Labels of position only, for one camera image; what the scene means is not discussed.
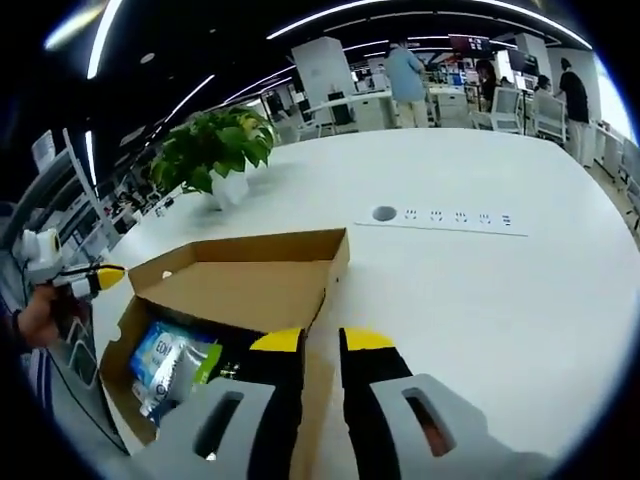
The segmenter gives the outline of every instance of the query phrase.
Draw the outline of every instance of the light blue shirt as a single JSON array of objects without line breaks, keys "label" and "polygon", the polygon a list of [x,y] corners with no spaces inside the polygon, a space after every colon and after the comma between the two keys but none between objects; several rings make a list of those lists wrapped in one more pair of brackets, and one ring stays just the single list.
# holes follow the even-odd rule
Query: light blue shirt
[{"label": "light blue shirt", "polygon": [[396,102],[418,102],[426,96],[419,73],[424,69],[420,60],[406,48],[396,47],[385,60],[384,68]]}]

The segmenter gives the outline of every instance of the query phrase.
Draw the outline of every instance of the packaged item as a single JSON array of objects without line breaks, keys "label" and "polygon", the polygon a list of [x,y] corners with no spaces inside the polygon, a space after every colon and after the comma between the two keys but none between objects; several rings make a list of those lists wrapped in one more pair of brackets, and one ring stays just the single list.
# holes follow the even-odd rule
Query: packaged item
[{"label": "packaged item", "polygon": [[207,347],[203,345],[214,343],[213,337],[209,335],[193,333],[161,321],[153,322],[129,362],[135,377],[145,389],[151,388],[156,371],[171,352],[177,339],[182,339],[189,345],[198,345],[195,347],[198,351],[206,351]]},{"label": "packaged item", "polygon": [[[142,396],[140,413],[157,426],[164,415],[187,400],[193,391],[194,378],[201,371],[208,354],[222,350],[217,344],[187,341],[181,337],[177,337],[169,347],[169,353],[158,366],[150,388],[145,392],[142,382],[134,382],[134,389]],[[215,365],[216,361],[213,354],[208,364]]]},{"label": "packaged item", "polygon": [[217,344],[210,345],[203,342],[191,342],[182,352],[178,365],[176,365],[175,378],[169,398],[178,403],[184,402],[193,391],[193,381],[203,362],[207,359],[210,349]]},{"label": "packaged item", "polygon": [[169,392],[176,377],[178,363],[181,360],[187,342],[184,338],[176,338],[167,347],[169,353],[162,359],[151,379],[147,396],[142,402],[140,413],[156,425],[168,411]]},{"label": "packaged item", "polygon": [[220,356],[222,355],[222,345],[219,343],[214,343],[209,347],[209,351],[207,352],[207,357],[200,364],[200,367],[196,371],[195,376],[193,377],[193,387],[192,391],[197,388],[198,385],[206,385],[209,383],[209,378],[211,376],[211,372],[214,370],[218,361],[220,360]]},{"label": "packaged item", "polygon": [[133,381],[131,391],[136,396],[136,398],[140,400],[140,403],[144,402],[144,399],[147,398],[147,395],[149,394],[147,387],[145,387],[137,378]]}]

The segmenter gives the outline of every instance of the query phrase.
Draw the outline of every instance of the floor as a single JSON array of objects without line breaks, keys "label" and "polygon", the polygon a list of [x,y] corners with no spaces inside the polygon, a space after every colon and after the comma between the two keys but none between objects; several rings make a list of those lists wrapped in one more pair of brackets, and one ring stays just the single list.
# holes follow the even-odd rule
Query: floor
[{"label": "floor", "polygon": [[618,191],[618,187],[622,185],[622,182],[618,180],[617,183],[614,184],[613,179],[596,162],[594,162],[591,168],[586,168],[585,170],[587,170],[587,172],[589,172],[589,175],[591,175],[591,177],[596,182],[598,182],[598,185],[602,187],[613,204],[616,206],[616,208],[620,212],[620,215],[622,215],[622,218],[627,224],[627,227],[629,227],[629,231],[631,232],[631,235],[636,242],[638,250],[640,250],[640,235],[638,234],[638,232],[633,230],[633,226],[636,223],[638,217],[635,213],[630,213],[629,215],[627,215],[627,212],[631,210],[631,203],[627,199],[624,190]]}]

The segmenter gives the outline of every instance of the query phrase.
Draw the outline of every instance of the person's hand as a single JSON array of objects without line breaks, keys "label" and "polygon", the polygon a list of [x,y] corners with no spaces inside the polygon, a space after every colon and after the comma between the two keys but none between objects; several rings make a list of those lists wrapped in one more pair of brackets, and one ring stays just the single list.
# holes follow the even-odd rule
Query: person's hand
[{"label": "person's hand", "polygon": [[38,286],[29,305],[18,315],[18,328],[31,348],[48,347],[58,339],[58,327],[51,316],[51,302],[57,298],[52,286]]}]

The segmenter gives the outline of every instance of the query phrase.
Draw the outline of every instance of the desk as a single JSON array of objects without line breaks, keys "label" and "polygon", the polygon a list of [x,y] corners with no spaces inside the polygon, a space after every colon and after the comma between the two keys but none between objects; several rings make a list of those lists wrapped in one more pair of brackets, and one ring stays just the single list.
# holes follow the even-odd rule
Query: desk
[{"label": "desk", "polygon": [[[429,87],[429,94],[431,95],[432,102],[438,105],[438,109],[441,114],[439,119],[443,126],[469,126],[467,117],[469,114],[469,108],[467,105],[467,96],[463,87],[451,87],[448,85],[432,85]],[[312,113],[322,110],[324,108],[337,107],[338,105],[347,105],[358,101],[375,100],[380,102],[391,102],[391,90],[384,90],[382,92],[362,93],[358,95],[351,95],[337,100],[330,100],[322,102],[315,107],[312,107],[305,111],[305,113]],[[394,112],[393,105],[381,105],[381,109],[384,115],[388,115],[388,112]],[[387,123],[395,125],[395,118],[386,119]]]},{"label": "desk", "polygon": [[[166,216],[134,226],[109,260],[131,268],[194,240],[347,226],[349,271],[317,325],[335,339],[331,361],[338,326],[373,328],[393,338],[413,372],[480,409],[509,448],[558,458],[582,440],[633,348],[640,254],[607,195],[566,152],[521,135],[404,129],[277,147],[269,163],[249,173],[250,195],[236,210],[208,213],[202,195],[181,195]],[[354,225],[390,202],[508,211],[529,236]],[[125,279],[94,301],[99,357],[131,295]],[[317,478],[357,478],[339,382]]]}]

